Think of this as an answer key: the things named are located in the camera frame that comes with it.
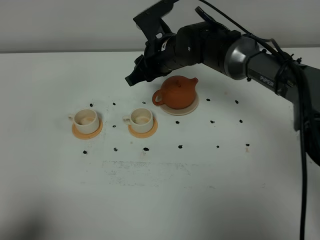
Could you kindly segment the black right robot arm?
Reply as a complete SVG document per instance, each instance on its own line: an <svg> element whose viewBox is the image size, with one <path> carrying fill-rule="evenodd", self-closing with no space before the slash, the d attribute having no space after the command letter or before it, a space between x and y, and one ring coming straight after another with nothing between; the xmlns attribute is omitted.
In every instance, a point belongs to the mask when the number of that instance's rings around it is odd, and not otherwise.
<svg viewBox="0 0 320 240"><path fill-rule="evenodd" d="M319 163L320 71L288 53L261 50L260 44L252 35L216 24L187 25L177 33L149 39L126 81L130 86L151 82L195 64L204 64L234 80L254 80L293 104L293 127L303 131L304 149Z"/></svg>

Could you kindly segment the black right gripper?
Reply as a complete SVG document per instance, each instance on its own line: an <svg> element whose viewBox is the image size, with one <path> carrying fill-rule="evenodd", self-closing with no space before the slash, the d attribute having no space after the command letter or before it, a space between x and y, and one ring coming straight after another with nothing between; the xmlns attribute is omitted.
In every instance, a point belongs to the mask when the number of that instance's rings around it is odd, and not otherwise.
<svg viewBox="0 0 320 240"><path fill-rule="evenodd" d="M152 82L158 77L168 75L172 70L165 66L173 58L173 44L176 40L175 33L160 32L160 38L151 37L144 32L147 42L142 55L135 59L135 67L130 75L125 77L130 87L140 82Z"/></svg>

